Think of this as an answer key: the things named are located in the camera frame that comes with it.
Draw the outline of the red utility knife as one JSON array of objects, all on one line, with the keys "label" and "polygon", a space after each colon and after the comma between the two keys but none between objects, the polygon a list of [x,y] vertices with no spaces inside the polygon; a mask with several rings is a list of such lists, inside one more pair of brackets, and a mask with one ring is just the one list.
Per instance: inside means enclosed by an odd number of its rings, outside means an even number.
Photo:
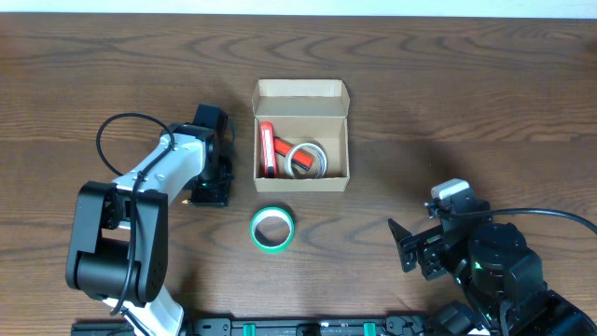
[{"label": "red utility knife", "polygon": [[278,177],[278,165],[274,146],[273,125],[264,121],[260,123],[261,145],[264,160],[264,176],[266,178]]}]

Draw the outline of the small red black cutter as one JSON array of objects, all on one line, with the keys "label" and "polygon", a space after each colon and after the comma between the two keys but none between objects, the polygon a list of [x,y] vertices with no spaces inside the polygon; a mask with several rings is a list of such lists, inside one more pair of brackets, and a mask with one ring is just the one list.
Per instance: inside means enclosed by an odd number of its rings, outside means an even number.
[{"label": "small red black cutter", "polygon": [[[274,144],[275,152],[277,154],[282,155],[283,157],[286,157],[287,154],[289,153],[289,151],[293,147],[290,143],[286,142],[285,140],[283,140],[279,137],[274,138],[273,144]],[[307,153],[305,150],[300,148],[295,153],[295,155],[292,159],[292,163],[294,165],[296,165],[297,167],[302,168],[305,171],[309,171],[313,165],[313,157],[312,157],[312,155]]]}]

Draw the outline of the white clear tape roll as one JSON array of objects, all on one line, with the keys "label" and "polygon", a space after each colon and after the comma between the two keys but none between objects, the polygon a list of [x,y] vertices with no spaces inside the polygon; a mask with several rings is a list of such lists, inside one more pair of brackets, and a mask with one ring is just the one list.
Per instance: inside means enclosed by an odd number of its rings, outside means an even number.
[{"label": "white clear tape roll", "polygon": [[286,160],[285,160],[285,171],[286,173],[292,178],[292,179],[296,179],[295,173],[293,171],[292,168],[292,160],[294,159],[295,155],[298,153],[298,151],[300,149],[303,148],[309,148],[312,149],[314,151],[314,153],[316,154],[316,156],[319,159],[319,168],[317,171],[317,174],[315,176],[315,179],[320,179],[322,177],[325,176],[326,171],[327,171],[327,156],[326,153],[324,152],[323,149],[321,149],[319,146],[317,146],[314,143],[301,143],[298,145],[295,145],[293,147],[291,147],[290,151],[288,152],[288,154],[286,155]]}]

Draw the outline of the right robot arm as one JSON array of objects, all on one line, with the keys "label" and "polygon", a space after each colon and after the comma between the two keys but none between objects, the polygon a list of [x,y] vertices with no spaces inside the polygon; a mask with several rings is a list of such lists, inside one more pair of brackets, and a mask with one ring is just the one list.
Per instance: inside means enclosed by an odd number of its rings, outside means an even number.
[{"label": "right robot arm", "polygon": [[479,326],[492,335],[594,335],[596,323],[548,288],[543,262],[511,223],[485,219],[444,220],[412,234],[392,219],[402,270],[421,269],[427,281],[450,275],[468,305],[454,323],[435,332]]}]

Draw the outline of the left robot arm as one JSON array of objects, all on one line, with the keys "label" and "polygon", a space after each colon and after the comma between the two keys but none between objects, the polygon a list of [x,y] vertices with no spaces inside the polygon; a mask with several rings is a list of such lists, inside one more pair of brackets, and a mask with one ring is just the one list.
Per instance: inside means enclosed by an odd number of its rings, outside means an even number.
[{"label": "left robot arm", "polygon": [[77,195],[66,284],[123,315],[135,335],[183,332],[184,308],[164,285],[169,206],[183,191],[195,206],[228,205],[226,130],[224,120],[174,123],[131,171],[89,181]]}]

